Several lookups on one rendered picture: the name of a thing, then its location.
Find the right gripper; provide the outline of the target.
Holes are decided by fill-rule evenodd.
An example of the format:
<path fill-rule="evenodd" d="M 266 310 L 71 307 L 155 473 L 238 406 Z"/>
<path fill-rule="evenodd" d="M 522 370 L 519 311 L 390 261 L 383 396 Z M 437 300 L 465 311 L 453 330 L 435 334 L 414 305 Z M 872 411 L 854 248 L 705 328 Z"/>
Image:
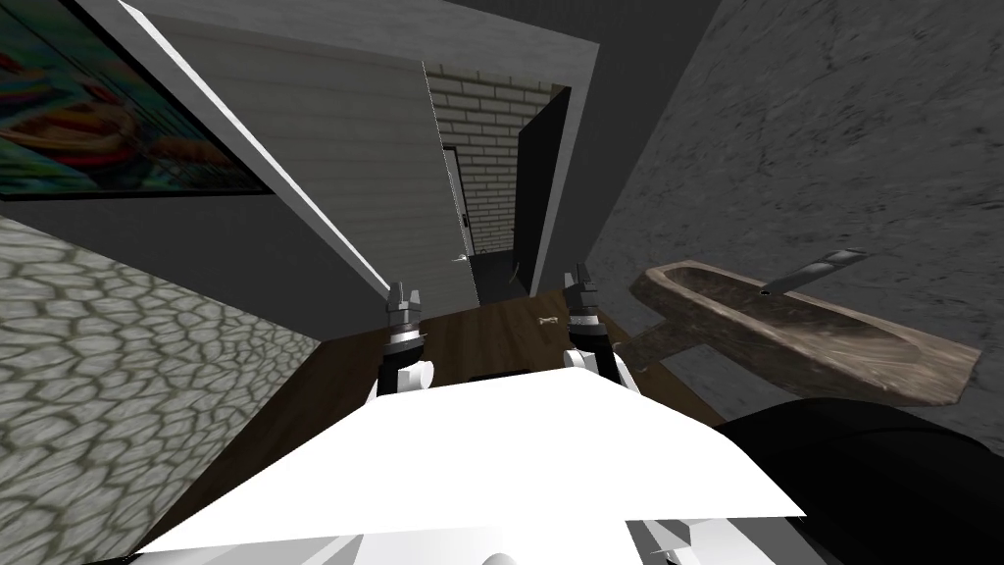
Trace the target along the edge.
<path fill-rule="evenodd" d="M 598 318 L 596 291 L 584 263 L 577 264 L 577 273 L 564 274 L 564 302 L 571 319 Z"/>

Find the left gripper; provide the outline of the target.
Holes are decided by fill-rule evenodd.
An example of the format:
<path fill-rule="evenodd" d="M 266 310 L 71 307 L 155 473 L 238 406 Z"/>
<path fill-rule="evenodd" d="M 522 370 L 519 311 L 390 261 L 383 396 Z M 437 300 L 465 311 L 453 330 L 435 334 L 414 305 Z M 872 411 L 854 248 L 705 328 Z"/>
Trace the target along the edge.
<path fill-rule="evenodd" d="M 422 306 L 420 292 L 412 289 L 408 301 L 403 301 L 403 283 L 395 282 L 388 293 L 387 325 L 392 334 L 404 334 L 418 329 Z"/>

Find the black door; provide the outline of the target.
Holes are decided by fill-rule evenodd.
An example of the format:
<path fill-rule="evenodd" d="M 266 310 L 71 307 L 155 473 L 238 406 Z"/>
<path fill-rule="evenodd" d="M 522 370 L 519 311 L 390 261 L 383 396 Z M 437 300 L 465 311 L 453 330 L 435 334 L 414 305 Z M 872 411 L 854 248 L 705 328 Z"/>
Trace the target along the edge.
<path fill-rule="evenodd" d="M 563 87 L 521 129 L 513 232 L 513 269 L 530 291 L 572 90 Z"/>

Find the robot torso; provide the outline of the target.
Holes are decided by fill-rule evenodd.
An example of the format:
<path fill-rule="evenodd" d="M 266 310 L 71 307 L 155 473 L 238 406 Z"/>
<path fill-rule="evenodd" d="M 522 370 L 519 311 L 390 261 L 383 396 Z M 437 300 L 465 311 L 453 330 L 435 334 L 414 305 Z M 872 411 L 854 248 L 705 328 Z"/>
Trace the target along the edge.
<path fill-rule="evenodd" d="M 134 565 L 775 565 L 734 526 L 801 510 L 711 427 L 583 369 L 378 397 L 140 549 Z"/>

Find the brown wooden sink basin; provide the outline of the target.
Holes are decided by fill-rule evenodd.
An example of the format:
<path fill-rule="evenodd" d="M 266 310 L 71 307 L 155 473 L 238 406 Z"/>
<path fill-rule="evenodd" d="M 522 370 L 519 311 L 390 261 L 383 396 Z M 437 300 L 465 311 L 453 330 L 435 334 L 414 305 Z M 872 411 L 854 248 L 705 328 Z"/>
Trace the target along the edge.
<path fill-rule="evenodd" d="M 631 294 L 663 322 L 617 345 L 633 371 L 707 345 L 800 397 L 900 407 L 957 403 L 979 352 L 810 296 L 686 260 L 651 268 Z"/>

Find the grey metal faucet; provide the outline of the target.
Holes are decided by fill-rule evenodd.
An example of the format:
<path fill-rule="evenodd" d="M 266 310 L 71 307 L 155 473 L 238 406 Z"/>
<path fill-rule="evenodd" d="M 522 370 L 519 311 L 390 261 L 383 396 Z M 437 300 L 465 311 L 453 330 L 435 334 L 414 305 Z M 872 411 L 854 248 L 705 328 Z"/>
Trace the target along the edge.
<path fill-rule="evenodd" d="M 870 257 L 862 248 L 846 248 L 834 250 L 825 256 L 815 259 L 794 272 L 775 281 L 767 282 L 760 287 L 761 295 L 781 295 L 812 283 L 846 267 L 861 263 Z"/>

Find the colourful framed wall picture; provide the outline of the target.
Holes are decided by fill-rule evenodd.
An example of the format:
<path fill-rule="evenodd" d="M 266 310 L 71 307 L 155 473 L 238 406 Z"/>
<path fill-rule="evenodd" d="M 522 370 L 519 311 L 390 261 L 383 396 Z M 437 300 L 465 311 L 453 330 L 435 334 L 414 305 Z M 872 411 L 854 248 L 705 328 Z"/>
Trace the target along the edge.
<path fill-rule="evenodd" d="M 76 0 L 0 0 L 0 201 L 268 193 Z"/>

